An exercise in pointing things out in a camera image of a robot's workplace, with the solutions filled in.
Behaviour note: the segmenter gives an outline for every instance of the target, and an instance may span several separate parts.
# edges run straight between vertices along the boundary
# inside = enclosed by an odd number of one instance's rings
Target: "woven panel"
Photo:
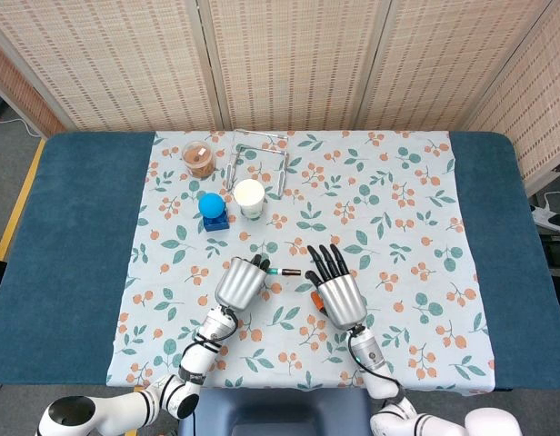
[[[523,179],[560,160],[560,1],[511,59],[468,130],[514,143]]]
[[[0,1],[0,30],[79,129],[215,128],[182,0]]]
[[[359,128],[456,128],[545,2],[400,0],[395,5]]]
[[[0,91],[45,137],[63,132],[64,126],[44,99],[30,85],[0,49]]]
[[[233,127],[352,127],[377,11],[372,0],[211,0]]]

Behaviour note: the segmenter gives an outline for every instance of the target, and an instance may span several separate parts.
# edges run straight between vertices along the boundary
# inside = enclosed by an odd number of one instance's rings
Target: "white paper cup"
[[[257,218],[264,205],[264,186],[254,179],[245,179],[234,188],[235,202],[246,218]]]

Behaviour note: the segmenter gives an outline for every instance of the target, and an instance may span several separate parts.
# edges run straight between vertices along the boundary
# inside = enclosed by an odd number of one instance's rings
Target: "blue toy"
[[[201,197],[199,213],[204,216],[204,228],[207,232],[229,229],[224,199],[216,193],[206,193]]]

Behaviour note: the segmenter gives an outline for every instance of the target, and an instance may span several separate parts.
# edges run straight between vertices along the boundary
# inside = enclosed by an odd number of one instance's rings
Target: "power strip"
[[[544,227],[548,230],[553,230],[555,232],[560,232],[560,225],[556,225],[551,223],[549,220],[556,222],[560,221],[560,214],[547,211],[542,207],[531,206],[531,214],[533,215],[533,219],[535,220],[535,224],[541,227]]]

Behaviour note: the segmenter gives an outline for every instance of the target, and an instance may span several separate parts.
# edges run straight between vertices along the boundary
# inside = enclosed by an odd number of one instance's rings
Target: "white cable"
[[[549,192],[549,193],[544,193],[544,194],[543,194],[543,198],[545,198],[545,209],[546,209],[547,211],[550,211],[550,210],[551,210],[551,206],[549,205],[549,200],[548,200],[548,198],[546,198],[546,196],[547,196],[547,195],[550,195],[550,194],[552,194],[552,193],[560,193],[560,191],[551,191],[551,192]]]
[[[32,133],[29,131],[29,125],[27,125],[27,123],[26,123],[24,120],[22,120],[21,118],[15,118],[15,119],[13,119],[13,120],[7,120],[7,121],[0,121],[0,124],[12,123],[13,121],[21,121],[22,123],[24,123],[24,126],[25,126],[25,129],[26,129],[26,131],[27,131],[27,134],[29,134],[29,135],[32,136],[33,138],[41,138],[41,137],[42,137],[42,136],[39,135],[39,134],[32,134]]]

